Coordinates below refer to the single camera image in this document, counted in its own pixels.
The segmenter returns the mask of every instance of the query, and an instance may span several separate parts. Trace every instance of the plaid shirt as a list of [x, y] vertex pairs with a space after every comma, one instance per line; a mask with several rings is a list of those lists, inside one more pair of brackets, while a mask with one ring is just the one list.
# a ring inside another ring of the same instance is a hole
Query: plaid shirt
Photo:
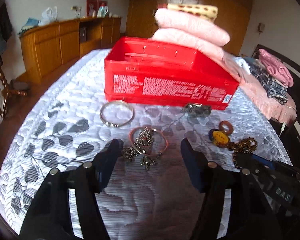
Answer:
[[288, 101], [286, 95], [287, 89], [274, 81], [267, 70], [260, 68], [256, 65], [250, 67], [251, 74], [255, 76], [260, 82], [261, 86], [266, 90], [269, 98], [276, 99], [281, 105]]

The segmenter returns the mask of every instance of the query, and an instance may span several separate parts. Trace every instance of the metal screw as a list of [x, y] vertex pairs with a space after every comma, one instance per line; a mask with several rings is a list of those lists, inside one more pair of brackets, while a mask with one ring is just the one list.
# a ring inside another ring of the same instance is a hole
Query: metal screw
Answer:
[[91, 167], [92, 167], [92, 162], [86, 162], [86, 163], [84, 163], [84, 164], [83, 164], [83, 167], [84, 167], [85, 169], [91, 168]]
[[214, 169], [217, 167], [217, 164], [215, 162], [208, 162], [208, 167]]
[[249, 175], [250, 174], [250, 171], [246, 168], [242, 169], [241, 171], [244, 175]]
[[53, 168], [50, 170], [50, 174], [51, 175], [56, 175], [58, 173], [58, 169], [57, 168]]

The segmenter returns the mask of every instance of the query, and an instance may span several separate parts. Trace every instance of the yellow object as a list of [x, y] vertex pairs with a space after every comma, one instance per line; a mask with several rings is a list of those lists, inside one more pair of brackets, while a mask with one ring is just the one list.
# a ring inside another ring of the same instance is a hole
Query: yellow object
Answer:
[[214, 22], [218, 16], [218, 7], [211, 5], [168, 3], [167, 8], [190, 13], [209, 22]]
[[222, 131], [214, 131], [212, 137], [217, 143], [226, 144], [229, 142], [229, 137]]

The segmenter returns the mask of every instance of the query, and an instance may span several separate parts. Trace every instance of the quilted bedspread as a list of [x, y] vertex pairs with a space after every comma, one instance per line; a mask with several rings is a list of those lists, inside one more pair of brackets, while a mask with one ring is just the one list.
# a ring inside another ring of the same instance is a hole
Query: quilted bedspread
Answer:
[[[92, 160], [113, 138], [129, 145], [134, 127], [152, 125], [161, 129], [170, 146], [157, 165], [146, 171], [140, 159], [117, 160], [108, 187], [96, 194], [99, 209], [111, 239], [188, 239], [201, 209], [203, 194], [191, 185], [180, 154], [180, 142], [188, 138], [192, 147], [208, 160], [238, 171], [232, 152], [215, 147], [210, 129], [222, 120], [234, 127], [232, 141], [254, 137], [255, 153], [291, 164], [269, 124], [240, 88], [225, 111], [213, 110], [207, 118], [192, 118], [180, 107], [133, 104], [135, 118], [121, 128], [102, 124], [99, 110], [104, 96], [104, 58], [109, 50], [96, 50], [73, 65], [40, 98], [20, 127], [0, 172], [0, 213], [20, 232], [33, 197], [51, 168], [72, 170]], [[123, 120], [128, 111], [107, 109], [111, 120]], [[231, 192], [226, 192], [219, 236], [227, 230]], [[82, 237], [74, 191], [69, 194], [76, 236]]]

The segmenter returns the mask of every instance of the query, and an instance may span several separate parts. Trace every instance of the orange ring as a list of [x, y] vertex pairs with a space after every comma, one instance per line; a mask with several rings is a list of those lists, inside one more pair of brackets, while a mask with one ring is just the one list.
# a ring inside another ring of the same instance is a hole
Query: orange ring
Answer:
[[[223, 128], [224, 125], [229, 128], [228, 131]], [[219, 123], [219, 130], [223, 131], [226, 135], [230, 135], [233, 133], [233, 126], [228, 121], [221, 121]]]

